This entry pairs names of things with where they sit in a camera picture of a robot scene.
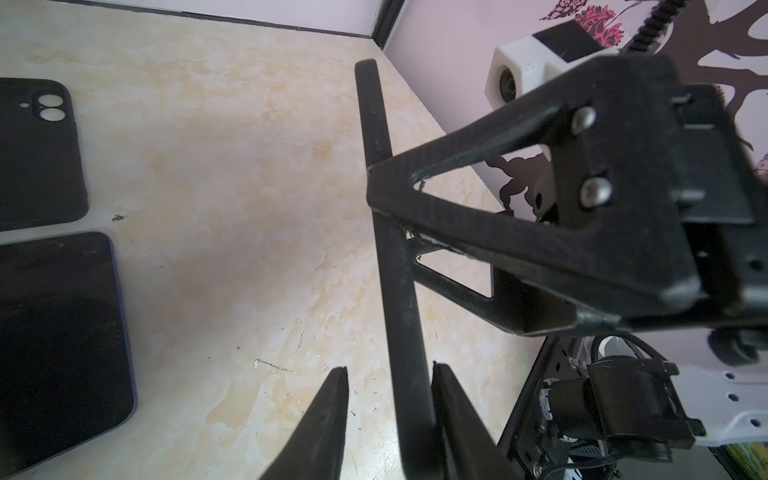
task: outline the wall mural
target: wall mural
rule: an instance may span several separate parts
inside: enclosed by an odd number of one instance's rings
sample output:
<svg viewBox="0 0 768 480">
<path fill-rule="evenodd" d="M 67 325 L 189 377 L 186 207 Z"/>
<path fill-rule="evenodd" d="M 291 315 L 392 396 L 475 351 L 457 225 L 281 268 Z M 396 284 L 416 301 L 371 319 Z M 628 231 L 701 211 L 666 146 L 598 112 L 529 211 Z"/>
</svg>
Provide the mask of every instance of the wall mural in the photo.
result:
<svg viewBox="0 0 768 480">
<path fill-rule="evenodd" d="M 541 29 L 573 19 L 604 47 L 623 46 L 642 25 L 654 0 L 559 0 L 541 18 Z M 768 181 L 768 0 L 691 0 L 653 49 L 669 55 L 683 83 L 715 84 L 734 119 L 756 174 Z M 497 157 L 487 161 L 509 182 L 498 192 L 504 208 L 532 187 L 546 157 Z"/>
</svg>

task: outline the screw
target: screw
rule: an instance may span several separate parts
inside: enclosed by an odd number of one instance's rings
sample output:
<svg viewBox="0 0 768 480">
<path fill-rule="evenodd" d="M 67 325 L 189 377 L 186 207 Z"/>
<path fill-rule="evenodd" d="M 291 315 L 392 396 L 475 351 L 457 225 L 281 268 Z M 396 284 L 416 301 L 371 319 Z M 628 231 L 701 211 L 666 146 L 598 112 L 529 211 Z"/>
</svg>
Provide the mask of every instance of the screw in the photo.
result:
<svg viewBox="0 0 768 480">
<path fill-rule="evenodd" d="M 587 209 L 604 205 L 611 199 L 613 185 L 607 178 L 592 177 L 584 180 L 578 193 L 579 203 Z"/>
<path fill-rule="evenodd" d="M 594 121 L 597 117 L 598 113 L 594 108 L 579 108 L 576 110 L 576 113 L 574 113 L 574 117 L 571 120 L 571 133 L 573 135 L 579 135 L 582 131 L 585 131 L 594 125 Z"/>
</svg>

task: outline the wall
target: wall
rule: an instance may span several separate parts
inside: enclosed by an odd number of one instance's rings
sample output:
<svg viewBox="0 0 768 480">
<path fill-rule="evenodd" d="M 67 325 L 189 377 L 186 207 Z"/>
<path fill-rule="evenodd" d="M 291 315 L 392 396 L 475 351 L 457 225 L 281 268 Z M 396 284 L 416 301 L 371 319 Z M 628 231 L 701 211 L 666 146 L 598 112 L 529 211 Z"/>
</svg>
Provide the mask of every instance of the wall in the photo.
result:
<svg viewBox="0 0 768 480">
<path fill-rule="evenodd" d="M 702 2 L 696 0 L 691 4 L 703 7 Z M 763 90 L 768 88 L 768 57 L 761 55 L 768 55 L 768 41 L 756 39 L 768 38 L 768 18 L 760 18 L 760 12 L 755 10 L 768 4 L 768 0 L 760 0 L 757 9 L 748 12 L 747 7 L 754 2 L 707 0 L 712 32 L 698 34 L 698 38 L 697 32 L 709 27 L 701 25 L 687 35 L 688 43 L 677 50 L 693 60 L 686 65 L 693 81 L 707 81 L 704 78 L 714 75 L 715 81 L 724 85 L 723 96 L 728 101 L 737 98 L 738 105 L 731 105 L 737 124 L 742 137 L 753 148 L 749 151 L 753 164 L 762 160 L 765 171 L 768 138 L 760 132 L 764 132 L 768 122 L 768 95 Z M 408 2 L 401 12 L 384 52 L 443 130 L 451 132 L 491 111 L 483 91 L 496 46 L 571 19 L 592 21 L 591 33 L 598 41 L 606 46 L 621 46 L 656 4 L 625 0 L 415 0 Z M 718 36 L 718 32 L 726 30 L 733 41 Z M 704 45 L 709 45 L 707 51 L 699 53 L 697 48 Z M 718 51 L 719 46 L 725 53 Z M 712 70 L 698 71 L 696 63 L 717 70 L 713 74 Z M 515 161 L 502 166 L 507 167 L 508 173 L 517 171 L 525 176 L 525 168 L 537 171 L 530 163 L 543 158 L 535 157 L 538 152 L 536 147 L 522 151 Z M 475 165 L 475 171 L 499 200 L 509 202 L 517 217 L 533 217 L 523 194 L 532 182 L 530 174 L 529 178 L 514 179 L 487 164 Z"/>
<path fill-rule="evenodd" d="M 381 0 L 127 0 L 105 2 L 371 35 Z"/>
</svg>

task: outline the marble table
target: marble table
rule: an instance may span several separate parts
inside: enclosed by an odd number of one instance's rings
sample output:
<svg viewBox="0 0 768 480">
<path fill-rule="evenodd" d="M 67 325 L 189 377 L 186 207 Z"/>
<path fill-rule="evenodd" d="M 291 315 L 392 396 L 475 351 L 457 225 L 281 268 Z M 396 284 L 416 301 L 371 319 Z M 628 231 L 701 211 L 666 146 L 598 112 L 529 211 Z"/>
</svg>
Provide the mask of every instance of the marble table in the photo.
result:
<svg viewBox="0 0 768 480">
<path fill-rule="evenodd" d="M 353 67 L 379 63 L 393 150 L 442 134 L 373 41 L 47 1 L 0 3 L 0 75 L 73 98 L 91 209 L 0 233 L 114 241 L 138 407 L 17 478 L 258 478 L 334 366 L 342 478 L 401 478 Z M 469 169 L 428 191 L 500 210 Z M 432 262 L 489 290 L 488 267 Z M 427 358 L 498 438 L 540 340 L 417 286 Z"/>
</svg>

